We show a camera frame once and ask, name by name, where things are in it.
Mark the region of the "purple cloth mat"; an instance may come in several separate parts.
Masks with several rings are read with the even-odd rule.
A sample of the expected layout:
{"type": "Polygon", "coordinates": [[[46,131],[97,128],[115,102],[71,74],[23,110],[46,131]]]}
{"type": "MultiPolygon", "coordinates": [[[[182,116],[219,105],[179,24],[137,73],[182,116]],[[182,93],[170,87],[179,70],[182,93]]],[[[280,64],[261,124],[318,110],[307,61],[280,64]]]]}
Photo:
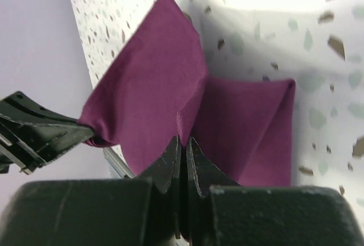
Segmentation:
{"type": "Polygon", "coordinates": [[[79,122],[93,147],[120,145],[139,174],[171,138],[193,137],[243,186],[291,183],[293,80],[239,82],[208,74],[200,38],[174,0],[156,0],[88,98],[79,122]]]}

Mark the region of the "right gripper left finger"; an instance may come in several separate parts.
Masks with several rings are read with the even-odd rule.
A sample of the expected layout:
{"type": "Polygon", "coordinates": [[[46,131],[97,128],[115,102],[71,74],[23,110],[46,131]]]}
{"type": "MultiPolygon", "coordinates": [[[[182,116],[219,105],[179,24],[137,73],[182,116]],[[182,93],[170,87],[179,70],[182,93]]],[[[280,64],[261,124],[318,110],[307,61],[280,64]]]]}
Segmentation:
{"type": "Polygon", "coordinates": [[[181,143],[135,178],[23,185],[1,217],[2,245],[175,245],[181,143]]]}

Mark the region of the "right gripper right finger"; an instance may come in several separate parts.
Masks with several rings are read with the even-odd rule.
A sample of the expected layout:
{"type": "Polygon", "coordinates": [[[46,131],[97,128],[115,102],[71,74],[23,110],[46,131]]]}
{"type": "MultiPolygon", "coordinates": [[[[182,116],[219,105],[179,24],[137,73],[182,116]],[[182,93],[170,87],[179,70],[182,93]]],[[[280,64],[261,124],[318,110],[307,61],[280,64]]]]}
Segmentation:
{"type": "Polygon", "coordinates": [[[190,245],[362,245],[347,201],[327,187],[239,186],[186,147],[186,238],[190,245]]]}

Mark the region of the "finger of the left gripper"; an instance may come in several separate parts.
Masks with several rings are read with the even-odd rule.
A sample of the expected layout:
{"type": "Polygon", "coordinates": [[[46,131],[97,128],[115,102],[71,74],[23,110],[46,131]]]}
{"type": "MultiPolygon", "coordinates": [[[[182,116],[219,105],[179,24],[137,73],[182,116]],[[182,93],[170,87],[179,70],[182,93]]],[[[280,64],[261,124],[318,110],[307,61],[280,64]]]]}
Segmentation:
{"type": "Polygon", "coordinates": [[[34,172],[94,136],[87,126],[31,126],[1,124],[1,172],[12,164],[34,172]]]}
{"type": "Polygon", "coordinates": [[[18,91],[1,100],[1,125],[77,127],[77,120],[53,112],[18,91]]]}

